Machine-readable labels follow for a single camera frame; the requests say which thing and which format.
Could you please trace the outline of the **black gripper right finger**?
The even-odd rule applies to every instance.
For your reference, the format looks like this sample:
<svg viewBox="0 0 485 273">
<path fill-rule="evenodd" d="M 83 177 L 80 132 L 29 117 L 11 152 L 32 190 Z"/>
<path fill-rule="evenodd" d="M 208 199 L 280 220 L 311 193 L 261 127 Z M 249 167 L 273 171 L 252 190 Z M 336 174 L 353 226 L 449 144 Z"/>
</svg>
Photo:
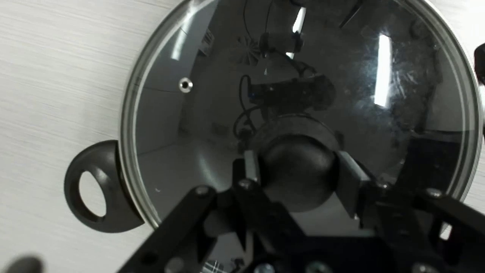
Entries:
<svg viewBox="0 0 485 273">
<path fill-rule="evenodd" d="M 376 183 L 347 152 L 338 153 L 338 197 L 350 217 L 393 247 L 424 253 L 482 253 L 485 218 L 436 186 Z"/>
</svg>

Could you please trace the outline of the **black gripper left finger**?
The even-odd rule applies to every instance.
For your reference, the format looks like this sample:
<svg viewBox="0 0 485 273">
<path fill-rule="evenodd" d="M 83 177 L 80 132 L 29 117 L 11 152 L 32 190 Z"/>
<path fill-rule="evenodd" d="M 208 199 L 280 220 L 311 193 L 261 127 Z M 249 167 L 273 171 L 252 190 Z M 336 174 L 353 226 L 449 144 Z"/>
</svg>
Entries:
<svg viewBox="0 0 485 273">
<path fill-rule="evenodd" d="M 289 253 L 303 230 L 280 202 L 264 193 L 258 155 L 246 150 L 235 165 L 232 191 L 253 246 L 258 252 Z"/>
</svg>

